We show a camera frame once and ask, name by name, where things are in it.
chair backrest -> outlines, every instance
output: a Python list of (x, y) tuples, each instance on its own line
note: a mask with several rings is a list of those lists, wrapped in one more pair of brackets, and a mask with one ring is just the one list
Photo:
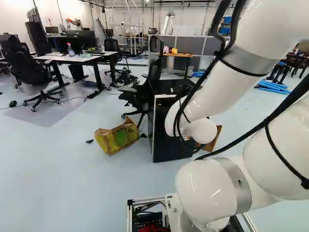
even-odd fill
[(153, 94), (157, 88), (162, 73), (162, 58), (151, 61), (147, 79), (144, 85), (149, 85)]
[(28, 45), (26, 43), (21, 43), (21, 45), (24, 48), (24, 50), (30, 55), (30, 50), (28, 48)]
[(121, 61), (121, 51), (119, 49), (118, 41), (116, 39), (109, 38), (104, 40), (104, 47), (105, 51), (118, 52), (116, 55), (116, 61)]
[(13, 35), (0, 35), (1, 52), (11, 65), (11, 71), (18, 79), (31, 85), (42, 85), (50, 82), (46, 69), (36, 63), (25, 50), (21, 42)]

black desk leg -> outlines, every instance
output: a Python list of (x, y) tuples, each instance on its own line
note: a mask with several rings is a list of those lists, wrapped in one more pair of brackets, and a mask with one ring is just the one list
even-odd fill
[(278, 65), (276, 65), (276, 66), (274, 67), (274, 69), (272, 70), (270, 76), (267, 77), (266, 80), (271, 80), (271, 81), (272, 81), (272, 80), (274, 79), (275, 74), (276, 74), (277, 71), (278, 71)]
[(115, 57), (111, 55), (109, 60), (110, 60), (111, 78), (112, 78), (112, 83), (110, 86), (117, 87), (116, 76), (115, 76)]
[(90, 99), (92, 99), (95, 96), (99, 95), (104, 90), (104, 87), (105, 87), (105, 85), (101, 81), (100, 72), (98, 71), (98, 64), (95, 63), (95, 64), (92, 64), (92, 66), (93, 66), (93, 70), (95, 71), (95, 77), (96, 77), (96, 82), (97, 82), (98, 89), (95, 90), (95, 92), (93, 92), (93, 93), (91, 93), (91, 94), (89, 94), (87, 96), (87, 98), (90, 98)]
[(53, 63), (53, 69), (54, 69), (54, 74), (56, 75), (57, 81), (59, 83), (59, 86), (48, 90), (47, 91), (48, 93), (54, 92), (55, 90), (58, 90), (60, 88), (63, 88), (64, 86), (67, 86), (67, 85), (70, 84), (69, 82), (63, 82), (61, 73), (60, 73), (59, 68), (58, 68), (58, 65), (55, 62)]
[(309, 64), (309, 59), (308, 59), (308, 61), (306, 62), (305, 68), (303, 69), (303, 71), (302, 71), (302, 72), (300, 73), (300, 75), (299, 75), (299, 78), (300, 78), (300, 79), (303, 77), (304, 72), (306, 71), (306, 69), (307, 69), (307, 67), (308, 67), (308, 64)]
[(279, 78), (279, 76), (283, 73), (283, 70), (284, 70), (284, 67), (283, 67), (283, 66), (280, 66), (280, 67), (278, 68), (278, 73), (277, 73), (275, 79), (272, 81), (273, 83), (277, 83), (277, 82), (278, 82), (278, 78)]
[(290, 70), (291, 70), (291, 68), (289, 66), (284, 68), (283, 76), (282, 76), (281, 80), (278, 82), (278, 84), (281, 84), (281, 85), (283, 84), (283, 81), (284, 81), (285, 77), (287, 76), (287, 74)]
[(190, 58), (187, 58), (187, 63), (185, 66), (185, 73), (184, 73), (184, 78), (187, 79), (188, 75), (188, 69), (189, 69), (189, 64), (190, 64)]
[(97, 87), (98, 87), (99, 90), (102, 91), (104, 89), (104, 86), (103, 86), (102, 81), (101, 81), (100, 72), (98, 71), (98, 64), (97, 63), (93, 65), (93, 70), (95, 71)]

blue foam tube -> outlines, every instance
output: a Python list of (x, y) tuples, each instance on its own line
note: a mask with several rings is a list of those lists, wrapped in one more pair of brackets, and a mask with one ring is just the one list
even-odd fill
[(280, 87), (279, 85), (272, 85), (270, 83), (266, 83), (265, 81), (264, 82), (260, 82), (259, 85), (263, 86), (261, 83), (263, 83), (264, 85), (266, 85), (265, 87), (269, 87), (269, 88), (272, 88), (274, 90), (281, 90), (281, 91), (284, 91), (284, 92), (287, 92), (287, 93), (291, 93), (291, 91), (285, 89), (285, 88), (282, 88)]
[(268, 92), (274, 92), (274, 93), (280, 93), (280, 94), (289, 94), (288, 92), (285, 92), (285, 91), (277, 91), (277, 90), (274, 90), (274, 89), (270, 89), (270, 88), (259, 88), (260, 90), (264, 90), (264, 91), (268, 91)]
[(275, 86), (268, 85), (268, 84), (266, 84), (266, 83), (264, 83), (264, 82), (260, 82), (259, 85), (260, 85), (260, 86), (263, 86), (263, 87), (266, 87), (266, 88), (270, 88), (270, 89), (273, 89), (273, 90), (280, 91), (280, 88), (277, 88), (277, 87), (275, 87)]
[(262, 80), (263, 82), (269, 84), (269, 85), (273, 85), (273, 86), (278, 86), (278, 87), (281, 87), (281, 88), (288, 88), (288, 86), (286, 85), (281, 85), (281, 84), (277, 84), (277, 83), (273, 83), (273, 82), (268, 82), (268, 81), (265, 81), (265, 80)]

white robotic arm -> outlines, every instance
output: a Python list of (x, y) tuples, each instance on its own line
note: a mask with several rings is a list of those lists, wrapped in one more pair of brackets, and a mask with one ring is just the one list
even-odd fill
[[(295, 44), (309, 38), (305, 30), (308, 7), (306, 0), (251, 2), (239, 22), (230, 53), (213, 67), (204, 87), (187, 104), (184, 113), (188, 120), (183, 115), (180, 118), (182, 135), (192, 136), (202, 144), (215, 137), (215, 124), (206, 117), (226, 111), (262, 78), (237, 72), (228, 65), (261, 76), (268, 73)], [(177, 102), (165, 121), (170, 136), (178, 109)], [(279, 199), (309, 199), (309, 189), (291, 171), (309, 178), (309, 97), (290, 106), (267, 128), (253, 136), (243, 156), (197, 160), (180, 169), (177, 193), (183, 212), (195, 228), (217, 231), (224, 223), (216, 228), (213, 223), (222, 218), (265, 207)], [(292, 168), (280, 159), (267, 135)]]

black cabinet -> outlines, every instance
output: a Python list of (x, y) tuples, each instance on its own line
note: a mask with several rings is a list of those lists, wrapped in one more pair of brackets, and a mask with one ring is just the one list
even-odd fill
[(155, 96), (154, 105), (148, 113), (148, 138), (151, 145), (153, 162), (179, 160), (192, 157), (196, 143), (190, 139), (185, 144), (179, 137), (170, 137), (165, 132), (165, 118), (169, 108), (176, 102), (174, 95)]

